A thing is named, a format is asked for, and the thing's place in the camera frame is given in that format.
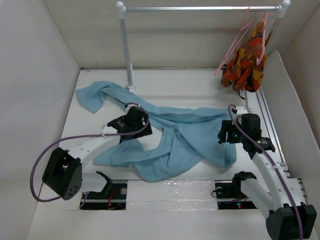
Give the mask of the light blue trousers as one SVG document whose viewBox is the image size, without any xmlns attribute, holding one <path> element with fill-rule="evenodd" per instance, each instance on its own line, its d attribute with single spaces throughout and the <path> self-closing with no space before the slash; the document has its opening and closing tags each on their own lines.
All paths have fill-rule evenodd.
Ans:
<svg viewBox="0 0 320 240">
<path fill-rule="evenodd" d="M 147 112 L 150 124 L 162 130 L 157 148 L 146 150 L 138 139 L 126 140 L 95 157 L 94 165 L 121 168 L 133 165 L 140 178 L 155 183 L 179 176 L 202 160 L 221 168 L 229 168 L 236 162 L 236 147 L 218 143 L 222 121 L 230 119 L 226 109 L 155 106 L 110 81 L 94 82 L 75 94 L 78 102 L 93 114 L 107 96 L 121 107 L 137 103 Z"/>
</svg>

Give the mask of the pink wire hanger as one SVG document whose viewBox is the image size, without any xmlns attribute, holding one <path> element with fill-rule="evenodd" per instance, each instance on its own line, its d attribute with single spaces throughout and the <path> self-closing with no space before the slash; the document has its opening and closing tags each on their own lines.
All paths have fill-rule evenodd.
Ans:
<svg viewBox="0 0 320 240">
<path fill-rule="evenodd" d="M 252 5 L 249 5 L 246 12 L 245 16 L 242 21 L 242 26 L 240 27 L 236 37 L 234 38 L 231 46 L 229 47 L 228 51 L 226 52 L 225 56 L 223 57 L 221 63 L 219 64 L 218 68 L 216 69 L 214 76 L 216 76 L 220 70 L 223 68 L 223 65 L 226 64 L 227 60 L 231 57 L 232 54 L 234 54 L 237 51 L 238 45 L 241 43 L 245 35 L 247 34 L 248 30 L 252 26 L 253 20 L 251 19 L 250 21 L 246 21 L 248 12 Z"/>
</svg>

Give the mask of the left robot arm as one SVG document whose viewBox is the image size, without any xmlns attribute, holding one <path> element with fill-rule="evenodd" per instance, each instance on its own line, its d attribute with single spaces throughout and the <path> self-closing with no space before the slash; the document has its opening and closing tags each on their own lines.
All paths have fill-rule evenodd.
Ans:
<svg viewBox="0 0 320 240">
<path fill-rule="evenodd" d="M 107 198 L 113 181 L 104 173 L 84 173 L 84 168 L 104 151 L 120 143 L 152 134 L 147 112 L 138 104 L 125 105 L 125 115 L 102 126 L 99 134 L 84 136 L 85 141 L 69 149 L 52 151 L 42 181 L 65 201 L 78 192 L 95 193 Z"/>
</svg>

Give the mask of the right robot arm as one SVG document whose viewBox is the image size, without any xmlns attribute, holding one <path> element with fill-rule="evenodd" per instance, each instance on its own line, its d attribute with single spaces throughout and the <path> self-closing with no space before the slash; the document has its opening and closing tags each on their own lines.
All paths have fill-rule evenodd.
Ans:
<svg viewBox="0 0 320 240">
<path fill-rule="evenodd" d="M 249 199 L 263 215 L 272 240 L 309 239 L 317 218 L 316 209 L 306 203 L 299 181 L 287 177 L 281 164 L 271 157 L 276 149 L 270 138 L 262 136 L 260 117 L 244 113 L 223 120 L 218 139 L 220 144 L 242 144 L 267 189 L 254 173 L 240 171 L 230 183 L 215 187 L 216 196 L 226 199 L 225 204 Z"/>
</svg>

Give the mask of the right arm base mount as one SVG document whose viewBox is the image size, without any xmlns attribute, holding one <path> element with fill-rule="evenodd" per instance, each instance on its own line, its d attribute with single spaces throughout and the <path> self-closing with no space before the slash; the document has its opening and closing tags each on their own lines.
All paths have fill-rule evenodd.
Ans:
<svg viewBox="0 0 320 240">
<path fill-rule="evenodd" d="M 254 210 L 254 203 L 235 189 L 231 180 L 215 180 L 211 196 L 217 201 L 218 210 Z"/>
</svg>

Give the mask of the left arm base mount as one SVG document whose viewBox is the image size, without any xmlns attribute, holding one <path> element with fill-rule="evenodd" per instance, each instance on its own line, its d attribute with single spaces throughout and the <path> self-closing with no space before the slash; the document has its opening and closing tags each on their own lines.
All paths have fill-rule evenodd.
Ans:
<svg viewBox="0 0 320 240">
<path fill-rule="evenodd" d="M 98 192 L 84 193 L 80 200 L 81 210 L 104 210 L 104 211 L 122 211 L 126 210 L 127 203 L 127 181 L 116 181 L 112 184 L 111 190 L 106 196 Z"/>
</svg>

